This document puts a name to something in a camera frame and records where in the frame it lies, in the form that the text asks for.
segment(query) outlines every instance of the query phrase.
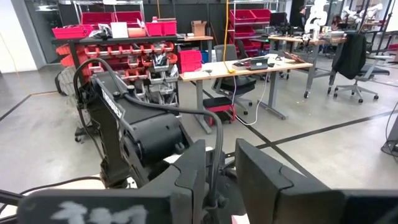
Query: power cord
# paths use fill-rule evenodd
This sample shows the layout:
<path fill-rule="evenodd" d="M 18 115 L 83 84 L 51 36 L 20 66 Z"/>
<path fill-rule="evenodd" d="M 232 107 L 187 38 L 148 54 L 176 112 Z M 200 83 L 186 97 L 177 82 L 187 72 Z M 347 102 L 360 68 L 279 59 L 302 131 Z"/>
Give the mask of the power cord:
<path fill-rule="evenodd" d="M 141 106 L 146 106 L 148 108 L 155 108 L 155 109 L 160 109 L 160 110 L 165 110 L 165 111 L 174 111 L 174 112 L 179 112 L 179 113 L 188 113 L 188 114 L 199 114 L 203 116 L 211 116 L 216 124 L 216 146 L 215 146 L 215 156 L 213 159 L 213 164 L 212 164 L 212 170 L 211 170 L 211 177 L 210 177 L 210 193 L 209 193 L 209 198 L 210 202 L 212 203 L 212 206 L 216 205 L 216 183 L 217 183 L 217 178 L 218 178 L 218 171 L 220 169 L 220 159 L 221 159 L 221 153 L 222 153 L 222 148 L 223 148 L 223 127 L 220 118 L 213 112 L 208 111 L 208 110 L 191 110 L 191 109 L 184 109 L 184 108 L 177 108 L 174 106 L 165 106 L 165 105 L 156 105 L 152 103 L 145 103 L 143 101 L 139 101 L 132 97 L 131 95 L 128 94 L 127 90 L 124 90 L 121 87 L 121 84 L 117 81 L 118 77 L 116 76 L 115 72 L 112 70 L 112 68 L 109 66 L 109 64 L 104 61 L 101 58 L 91 58 L 84 63 L 82 63 L 75 72 L 75 75 L 73 76 L 73 87 L 75 89 L 76 97 L 78 100 L 78 111 L 79 111 L 79 116 L 80 119 L 82 119 L 83 115 L 81 112 L 81 107 L 83 104 L 83 98 L 81 97 L 81 93 L 78 89 L 78 77 L 80 72 L 83 70 L 85 66 L 87 66 L 91 62 L 100 62 L 102 63 L 109 74 L 111 75 L 111 78 L 113 82 L 115 83 L 116 87 L 118 88 L 119 92 L 121 95 L 128 100 L 130 103 L 134 103 L 137 105 Z M 94 140 L 95 147 L 97 148 L 98 152 L 100 153 L 100 147 L 98 146 L 97 142 L 95 141 L 94 137 L 91 135 L 91 133 L 88 131 L 87 126 L 83 125 L 84 129 L 86 130 L 87 134 L 89 135 L 92 140 Z"/>
<path fill-rule="evenodd" d="M 234 93 L 233 93 L 233 95 L 232 95 L 232 106 L 234 105 L 235 94 L 236 94 L 236 80 L 235 80 L 235 78 L 234 78 L 234 84 L 235 84 L 235 89 L 234 89 Z M 253 123 L 246 124 L 246 123 L 245 123 L 244 121 L 242 121 L 238 116 L 235 115 L 235 117 L 236 117 L 236 119 L 238 119 L 238 121 L 240 121 L 242 124 L 244 124 L 244 125 L 246 125 L 246 126 L 254 125 L 254 124 L 257 123 L 257 117 L 258 117 L 258 113 L 259 113 L 259 106 L 260 106 L 260 103 L 261 103 L 261 101 L 262 101 L 262 99 L 263 99 L 263 97 L 264 97 L 264 94 L 266 93 L 266 90 L 267 90 L 267 82 L 264 82 L 264 91 L 262 92 L 261 99 L 259 100 L 259 102 L 258 102 L 258 104 L 257 104 L 257 106 L 256 106 L 256 120 L 255 120 Z"/>
<path fill-rule="evenodd" d="M 78 181 L 82 181 L 82 180 L 99 180 L 99 181 L 102 182 L 101 178 L 99 178 L 99 177 L 78 177 L 78 178 L 74 178 L 74 179 L 71 179 L 71 180 L 58 182 L 58 183 L 55 183 L 55 184 L 48 184 L 48 185 L 42 185 L 42 186 L 39 186 L 39 187 L 34 187 L 34 188 L 31 188 L 31 189 L 28 189 L 28 190 L 24 190 L 23 192 L 21 192 L 19 194 L 24 195 L 24 194 L 27 194 L 29 192 L 35 191 L 35 190 L 41 190 L 41 189 L 46 189 L 46 188 L 50 188 L 50 187 L 58 187 L 58 186 L 61 186 L 61 185 L 64 185 L 64 184 L 70 184 L 70 183 L 78 182 Z M 4 209 L 6 209 L 7 206 L 8 205 L 3 205 L 0 208 L 0 214 L 1 214 L 1 212 Z"/>
<path fill-rule="evenodd" d="M 398 150 L 398 146 L 397 146 L 398 142 L 397 142 L 397 141 L 388 141 L 388 136 L 387 136 L 387 135 L 388 135 L 388 134 L 387 134 L 387 132 L 388 132 L 388 125 L 389 125 L 389 123 L 390 123 L 391 116 L 392 116 L 392 114 L 395 112 L 397 106 L 398 106 L 398 102 L 396 103 L 394 109 L 392 109 L 391 114 L 390 114 L 390 116 L 388 117 L 387 124 L 386 124 L 386 130 L 385 130 L 385 132 L 384 132 L 384 134 L 386 135 L 386 143 L 384 144 L 383 147 L 381 147 L 381 151 L 384 152 L 384 153 L 386 153 L 387 155 L 392 156 L 392 157 L 394 158 L 394 160 L 398 163 L 398 156 L 396 156 L 396 155 L 394 154 L 394 151 L 393 151 L 393 150 Z"/>

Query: computer monitor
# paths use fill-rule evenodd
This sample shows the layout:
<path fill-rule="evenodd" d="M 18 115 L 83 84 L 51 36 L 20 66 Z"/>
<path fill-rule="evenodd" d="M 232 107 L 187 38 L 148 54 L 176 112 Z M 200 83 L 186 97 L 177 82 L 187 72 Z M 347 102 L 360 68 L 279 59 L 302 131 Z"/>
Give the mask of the computer monitor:
<path fill-rule="evenodd" d="M 286 12 L 274 12 L 271 13 L 271 18 L 269 21 L 270 26 L 282 26 L 287 23 L 287 14 Z"/>

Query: black jacket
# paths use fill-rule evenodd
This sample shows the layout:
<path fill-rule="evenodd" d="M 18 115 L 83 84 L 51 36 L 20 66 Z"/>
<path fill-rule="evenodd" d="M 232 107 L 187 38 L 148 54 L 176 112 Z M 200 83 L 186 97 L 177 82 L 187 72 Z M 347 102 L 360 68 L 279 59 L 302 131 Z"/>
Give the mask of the black jacket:
<path fill-rule="evenodd" d="M 352 80 L 366 62 L 366 38 L 363 34 L 347 34 L 343 51 L 333 70 Z"/>

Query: wall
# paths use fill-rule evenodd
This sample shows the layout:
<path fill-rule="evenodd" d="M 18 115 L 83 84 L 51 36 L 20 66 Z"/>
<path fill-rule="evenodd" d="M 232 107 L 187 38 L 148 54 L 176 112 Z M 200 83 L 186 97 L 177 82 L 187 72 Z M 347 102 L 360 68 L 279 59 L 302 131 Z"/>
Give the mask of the wall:
<path fill-rule="evenodd" d="M 11 0 L 1 1 L 0 21 L 3 21 L 0 29 L 1 73 L 15 72 L 12 58 L 19 72 L 36 70 L 35 61 Z"/>

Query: yellow cable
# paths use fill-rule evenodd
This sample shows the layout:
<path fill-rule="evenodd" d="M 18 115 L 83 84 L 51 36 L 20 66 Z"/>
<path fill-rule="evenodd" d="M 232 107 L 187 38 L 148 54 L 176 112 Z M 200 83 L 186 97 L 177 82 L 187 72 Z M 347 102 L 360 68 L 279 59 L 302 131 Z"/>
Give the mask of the yellow cable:
<path fill-rule="evenodd" d="M 224 55 L 223 55 L 223 62 L 224 62 L 224 65 L 225 65 L 225 67 L 226 67 L 226 69 L 227 69 L 227 71 L 228 71 L 228 73 L 235 73 L 235 70 L 234 69 L 229 69 L 228 68 L 228 66 L 226 66 L 226 63 L 225 63 L 225 55 L 226 55 L 226 38 L 227 38 L 227 35 L 228 35 L 228 19 L 229 19 L 229 13 L 228 13 L 228 6 L 229 6 L 229 3 L 228 3 L 228 0 L 226 0 L 226 20 L 225 20 L 225 35 L 224 35 Z"/>
<path fill-rule="evenodd" d="M 157 18 L 160 19 L 160 7 L 159 7 L 159 0 L 156 0 L 157 5 Z"/>

